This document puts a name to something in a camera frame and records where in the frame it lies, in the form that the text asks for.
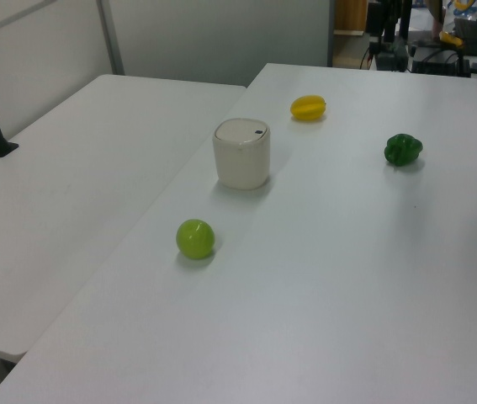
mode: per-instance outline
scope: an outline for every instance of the white container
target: white container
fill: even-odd
[[[260,120],[226,120],[215,130],[215,166],[222,184],[255,189],[268,179],[270,128]]]

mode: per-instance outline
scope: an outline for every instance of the table surface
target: table surface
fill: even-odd
[[[291,119],[308,93],[325,118]],[[477,81],[267,65],[234,117],[271,126],[269,182],[220,185],[206,140],[0,403],[477,402]],[[394,168],[400,132],[425,149]]]
[[[102,76],[0,159],[0,358],[17,361],[245,88]]]

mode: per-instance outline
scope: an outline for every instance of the white partition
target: white partition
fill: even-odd
[[[104,2],[127,75],[247,86],[268,62],[330,59],[333,0]]]
[[[16,2],[1,3],[0,19],[20,11],[6,5]],[[95,77],[111,73],[96,1],[48,3],[0,28],[0,126],[7,138]]]

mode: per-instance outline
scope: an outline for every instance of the green pepper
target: green pepper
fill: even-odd
[[[423,144],[415,137],[399,133],[388,139],[384,155],[388,162],[400,167],[416,160],[422,150]]]

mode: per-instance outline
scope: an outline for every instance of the cable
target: cable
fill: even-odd
[[[452,54],[448,57],[448,59],[446,59],[446,61],[444,62],[444,64],[447,65],[447,64],[449,63],[449,59],[451,59],[451,58],[454,57],[454,56],[458,56],[458,53],[456,53],[456,52],[455,52],[455,53],[452,53]]]
[[[441,52],[444,52],[446,51],[447,49],[439,49],[439,50],[435,50],[431,55],[427,56],[426,58],[424,58],[421,63],[427,63],[428,61],[430,61],[434,56],[438,55],[439,53]]]
[[[363,61],[365,60],[365,56],[367,56],[367,52],[369,52],[369,48],[367,48],[367,50],[366,50],[365,53],[363,54],[362,62],[359,64],[359,70],[362,70]]]

